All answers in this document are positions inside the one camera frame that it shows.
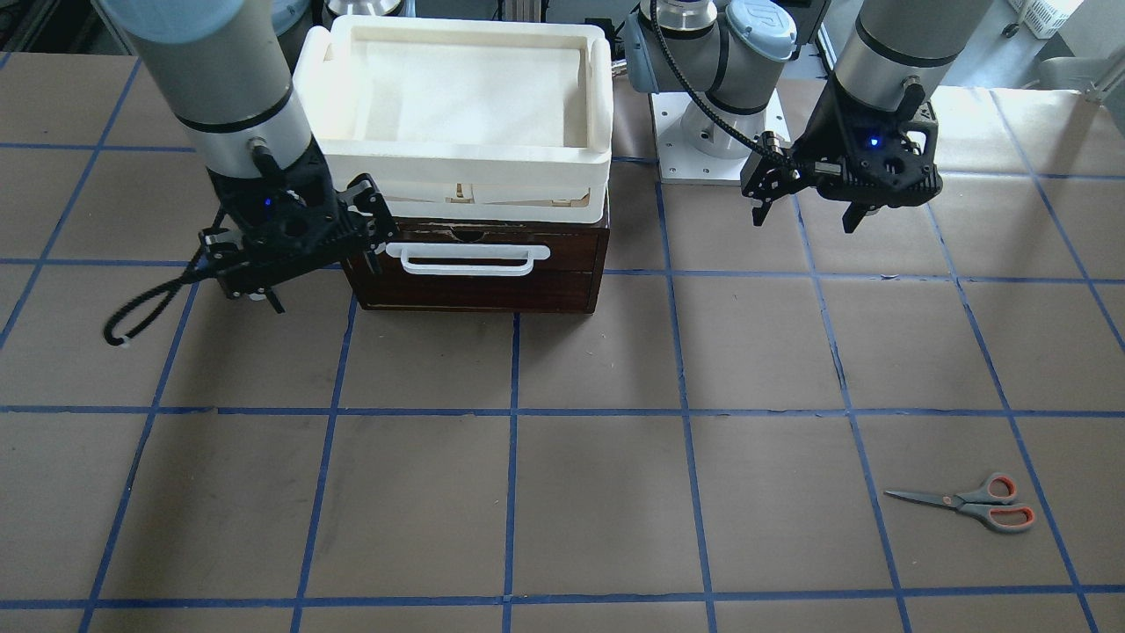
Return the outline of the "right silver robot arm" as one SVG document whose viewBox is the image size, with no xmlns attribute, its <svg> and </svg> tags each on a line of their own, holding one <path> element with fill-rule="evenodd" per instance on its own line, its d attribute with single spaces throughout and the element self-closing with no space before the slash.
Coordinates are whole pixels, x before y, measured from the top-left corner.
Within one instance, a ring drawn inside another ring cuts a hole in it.
<svg viewBox="0 0 1125 633">
<path fill-rule="evenodd" d="M 266 1 L 107 1 L 200 153 L 233 227 L 200 232 L 202 266 L 145 302 L 214 278 L 232 299 L 381 248 L 398 228 L 374 177 L 338 191 L 294 91 Z"/>
</svg>

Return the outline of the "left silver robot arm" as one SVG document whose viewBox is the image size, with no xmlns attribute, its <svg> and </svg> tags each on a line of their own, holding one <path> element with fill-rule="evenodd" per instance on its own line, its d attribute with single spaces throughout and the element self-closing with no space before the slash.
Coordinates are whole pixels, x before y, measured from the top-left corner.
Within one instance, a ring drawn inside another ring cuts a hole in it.
<svg viewBox="0 0 1125 633">
<path fill-rule="evenodd" d="M 982 1 L 865 1 L 804 132 L 788 147 L 765 109 L 798 48 L 798 25 L 773 1 L 642 1 L 624 21 L 629 80 L 644 93 L 680 92 L 688 143 L 742 159 L 752 220 L 806 188 L 844 201 L 853 233 L 881 208 L 940 193 L 939 120 L 932 94 L 968 46 Z"/>
</svg>

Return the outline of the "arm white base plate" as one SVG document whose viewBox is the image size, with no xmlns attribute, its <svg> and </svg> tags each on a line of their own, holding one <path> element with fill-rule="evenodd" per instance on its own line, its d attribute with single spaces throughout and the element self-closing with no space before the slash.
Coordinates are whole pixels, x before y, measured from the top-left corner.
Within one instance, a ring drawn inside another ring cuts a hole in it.
<svg viewBox="0 0 1125 633">
<path fill-rule="evenodd" d="M 655 93 L 650 96 L 650 103 L 662 183 L 742 184 L 742 168 L 752 150 L 731 139 L 729 134 L 716 127 L 716 123 L 700 114 L 686 93 Z M 768 105 L 758 114 L 718 114 L 748 137 L 772 132 L 782 147 L 792 144 L 793 136 L 788 129 L 777 91 L 771 94 Z"/>
</svg>

